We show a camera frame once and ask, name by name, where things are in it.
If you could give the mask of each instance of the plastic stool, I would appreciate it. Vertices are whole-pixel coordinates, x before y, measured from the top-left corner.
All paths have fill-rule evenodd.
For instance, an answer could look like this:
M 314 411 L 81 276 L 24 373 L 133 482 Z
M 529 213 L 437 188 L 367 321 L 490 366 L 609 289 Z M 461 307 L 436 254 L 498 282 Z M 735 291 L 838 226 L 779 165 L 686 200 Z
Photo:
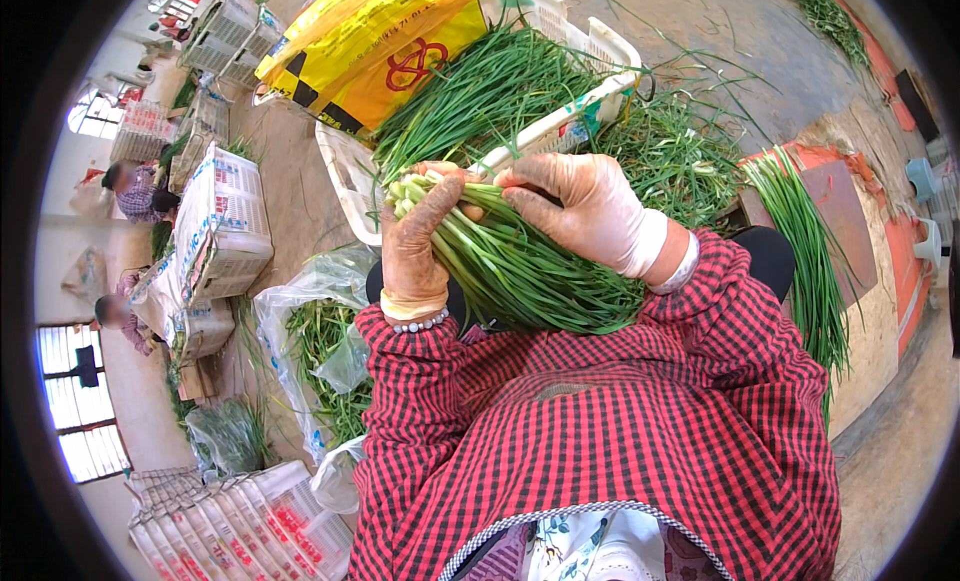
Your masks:
M 920 260 L 929 260 L 933 264 L 933 270 L 940 270 L 940 227 L 929 218 L 918 218 L 917 221 L 926 225 L 926 241 L 913 244 L 913 255 Z
M 933 169 L 925 157 L 919 157 L 906 163 L 906 178 L 917 190 L 917 203 L 924 203 L 940 189 L 940 183 L 933 178 Z

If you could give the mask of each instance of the wooden board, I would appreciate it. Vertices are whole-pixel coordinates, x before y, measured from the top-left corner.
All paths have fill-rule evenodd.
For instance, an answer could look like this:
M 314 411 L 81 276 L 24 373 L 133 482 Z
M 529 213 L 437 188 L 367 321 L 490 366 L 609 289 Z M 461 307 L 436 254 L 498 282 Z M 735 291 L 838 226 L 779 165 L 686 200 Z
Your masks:
M 833 271 L 840 285 L 844 305 L 850 307 L 877 285 L 877 264 L 873 258 L 874 249 L 863 206 L 860 205 L 854 179 L 846 166 L 846 163 L 838 160 L 801 171 L 799 177 L 850 263 L 850 272 L 847 273 L 843 259 L 839 256 L 833 259 Z M 740 194 L 740 203 L 749 224 L 776 227 L 756 190 L 744 190 Z

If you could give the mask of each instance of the red checkered shirt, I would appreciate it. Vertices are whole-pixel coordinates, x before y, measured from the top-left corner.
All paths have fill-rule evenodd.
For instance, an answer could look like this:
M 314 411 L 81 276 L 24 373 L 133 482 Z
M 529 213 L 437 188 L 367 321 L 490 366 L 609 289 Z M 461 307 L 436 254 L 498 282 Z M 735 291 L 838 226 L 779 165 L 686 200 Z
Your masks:
M 166 216 L 165 212 L 154 210 L 154 167 L 149 164 L 137 166 L 133 174 L 133 185 L 123 193 L 117 195 L 117 205 L 126 219 L 132 223 L 159 223 Z
M 840 500 L 827 374 L 750 277 L 750 254 L 697 236 L 690 282 L 610 335 L 466 346 L 452 319 L 396 334 L 376 305 L 362 311 L 377 382 L 354 474 L 354 577 L 446 580 L 537 513 L 629 507 L 684 532 L 725 576 L 828 578 Z

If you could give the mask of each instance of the window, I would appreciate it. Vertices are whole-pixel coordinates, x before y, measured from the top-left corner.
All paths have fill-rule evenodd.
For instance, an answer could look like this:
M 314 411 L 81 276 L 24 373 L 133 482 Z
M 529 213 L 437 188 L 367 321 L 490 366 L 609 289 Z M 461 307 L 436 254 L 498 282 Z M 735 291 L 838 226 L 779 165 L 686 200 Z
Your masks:
M 197 8 L 197 2 L 192 0 L 150 0 L 147 3 L 147 10 L 153 14 L 163 16 L 173 16 L 180 22 L 190 20 L 193 11 Z
M 130 468 L 106 388 L 100 332 L 90 330 L 89 324 L 76 324 L 42 326 L 36 333 L 47 405 L 74 482 L 101 479 Z M 97 387 L 82 387 L 79 377 L 70 372 L 77 366 L 75 350 L 86 346 L 93 347 Z
M 122 99 L 128 89 L 137 88 L 135 84 L 121 82 L 118 95 Z M 102 94 L 96 87 L 88 85 L 77 105 L 67 114 L 67 127 L 84 135 L 113 140 L 123 118 L 123 108 L 118 106 L 120 99 Z

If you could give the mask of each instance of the blue stool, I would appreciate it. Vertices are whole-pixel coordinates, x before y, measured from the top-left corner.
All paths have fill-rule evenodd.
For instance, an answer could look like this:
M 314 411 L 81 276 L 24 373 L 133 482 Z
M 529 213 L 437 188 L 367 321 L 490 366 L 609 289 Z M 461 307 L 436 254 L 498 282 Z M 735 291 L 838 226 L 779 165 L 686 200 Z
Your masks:
M 933 169 L 925 157 L 919 157 L 906 163 L 906 178 L 910 179 L 917 191 L 917 203 L 924 203 L 940 189 L 940 183 L 933 179 Z

